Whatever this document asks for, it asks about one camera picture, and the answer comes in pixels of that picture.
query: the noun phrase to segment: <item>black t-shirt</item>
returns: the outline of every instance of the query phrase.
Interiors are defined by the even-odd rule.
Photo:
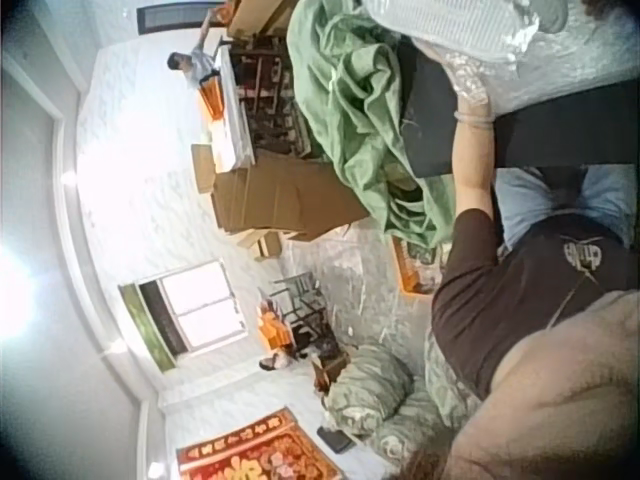
[[[459,378],[481,399],[504,356],[557,316],[607,292],[638,288],[638,258],[608,228],[581,215],[535,224],[502,261],[493,221],[472,209],[456,219],[432,328]]]

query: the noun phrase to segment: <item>bracelet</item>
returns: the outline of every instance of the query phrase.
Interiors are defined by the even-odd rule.
[[[457,110],[453,114],[456,117],[456,120],[460,123],[466,123],[467,125],[471,125],[473,127],[484,128],[486,130],[490,130],[493,128],[493,118],[492,117],[479,117],[477,115],[469,115],[466,113],[460,113]]]

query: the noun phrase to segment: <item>black object on floor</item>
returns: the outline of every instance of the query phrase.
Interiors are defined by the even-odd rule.
[[[344,453],[355,445],[354,441],[342,430],[332,432],[324,427],[320,427],[316,433],[333,453]]]
[[[397,50],[402,137],[417,178],[451,173],[456,94],[442,66],[410,42]],[[637,163],[638,79],[542,102],[496,119],[496,167]]]

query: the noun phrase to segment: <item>large stuffed sack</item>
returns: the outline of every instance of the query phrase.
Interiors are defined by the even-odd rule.
[[[371,435],[412,392],[407,367],[379,345],[360,347],[324,399],[328,426]]]
[[[444,424],[458,432],[480,408],[480,400],[456,376],[444,358],[431,329],[424,345],[425,385]]]
[[[438,450],[453,438],[442,421],[438,406],[426,390],[424,381],[416,380],[396,415],[385,421],[367,444],[381,457],[396,466],[403,465],[418,448]]]

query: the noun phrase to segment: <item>sleeve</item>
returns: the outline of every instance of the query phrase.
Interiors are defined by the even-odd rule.
[[[433,299],[433,317],[466,310],[498,264],[493,220],[479,209],[462,212],[453,226],[453,245],[442,283]]]

